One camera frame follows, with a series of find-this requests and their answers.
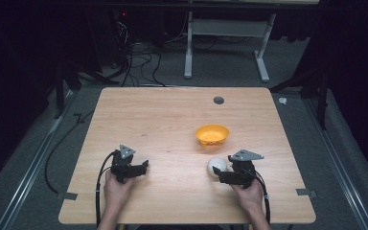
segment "person's right hand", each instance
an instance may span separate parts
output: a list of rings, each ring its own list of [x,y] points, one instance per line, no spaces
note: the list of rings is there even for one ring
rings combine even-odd
[[[244,189],[241,185],[230,185],[238,196],[238,201],[243,210],[252,220],[254,229],[270,229],[263,212],[263,188],[258,180],[254,179],[252,185]]]

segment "gray floor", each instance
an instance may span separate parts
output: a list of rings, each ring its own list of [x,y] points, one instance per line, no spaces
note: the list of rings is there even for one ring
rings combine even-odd
[[[166,46],[164,49],[150,48],[147,45],[136,47],[136,51],[157,52],[162,59],[155,77],[166,85],[175,86],[233,86],[233,87],[272,87],[289,79],[307,45],[307,41],[288,43],[284,40],[270,41],[264,54],[264,61],[270,76],[269,83],[262,83],[259,79],[257,65],[251,58],[253,47],[259,46],[256,39],[237,42],[237,39],[225,39],[208,50],[210,41],[202,40],[195,44],[198,50],[194,52],[193,78],[185,80],[184,47]],[[157,66],[157,56],[152,55],[150,64],[138,67],[145,61],[136,57],[131,76],[126,79],[126,86],[156,85],[146,80],[151,79],[151,73]],[[83,82],[83,88],[74,92],[70,107],[64,114],[48,152],[50,152],[74,126],[77,121],[75,113],[85,115],[95,108],[98,97],[104,85],[93,82]],[[340,172],[334,169],[334,161],[330,157],[329,146],[324,143],[324,135],[332,140],[333,150],[341,160],[344,170],[351,177],[354,188],[362,201],[365,214],[368,215],[368,163],[361,154],[355,139],[341,117],[332,92],[328,99],[327,131],[320,131],[310,113],[311,101],[301,100],[298,88],[288,88],[273,94],[280,117],[282,119],[287,138],[294,152],[298,167],[306,186],[315,191],[317,197],[311,199],[317,219],[311,224],[295,225],[292,229],[368,229],[358,221],[354,212],[357,204],[347,198],[348,194],[340,181]],[[278,102],[280,97],[287,98],[287,104]],[[55,96],[51,96],[52,103],[46,111],[30,127],[11,160],[0,173],[0,220],[22,178],[34,161],[36,153],[45,135],[56,123],[54,116],[56,107]],[[89,126],[87,122],[78,125],[56,148],[50,160],[48,172],[52,184],[61,192],[67,190],[73,169]],[[10,229],[95,229],[94,225],[62,225],[58,222],[58,213],[62,201],[57,199],[44,181],[44,164],[36,170],[38,175],[31,181],[33,185],[19,202],[18,212],[12,214],[13,221],[9,221]],[[272,224],[273,229],[288,229],[288,225]]]

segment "human hand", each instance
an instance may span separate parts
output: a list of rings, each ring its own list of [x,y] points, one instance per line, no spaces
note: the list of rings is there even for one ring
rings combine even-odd
[[[241,185],[230,185],[238,197],[238,201],[252,220],[254,229],[270,229],[263,212],[263,188],[257,179],[252,181],[251,186],[244,189]]]
[[[116,175],[111,171],[105,173],[103,192],[106,204],[98,229],[115,229],[116,219],[122,207],[127,202],[134,181],[135,178],[128,178],[125,184],[122,184],[116,180]]]

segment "white ball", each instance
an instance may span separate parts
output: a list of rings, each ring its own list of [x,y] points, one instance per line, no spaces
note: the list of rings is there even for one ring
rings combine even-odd
[[[208,162],[208,166],[207,166],[207,171],[208,173],[213,176],[213,177],[218,177],[215,173],[214,173],[214,169],[212,167],[218,168],[223,172],[226,172],[226,162],[220,158],[220,157],[215,157],[212,158],[209,162]]]

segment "wooden table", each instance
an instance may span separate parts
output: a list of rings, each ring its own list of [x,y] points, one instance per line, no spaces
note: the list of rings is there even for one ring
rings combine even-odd
[[[224,103],[214,103],[215,97]],[[207,124],[230,130],[221,146],[197,141],[197,128]],[[98,172],[120,144],[136,150],[133,165],[149,160],[120,223],[248,223],[230,186],[206,170],[213,157],[225,159],[232,170],[227,155],[239,150],[264,156],[253,163],[270,195],[271,222],[315,221],[309,197],[296,193],[305,185],[266,88],[104,89],[68,188],[78,197],[64,200],[60,222],[95,223]]]

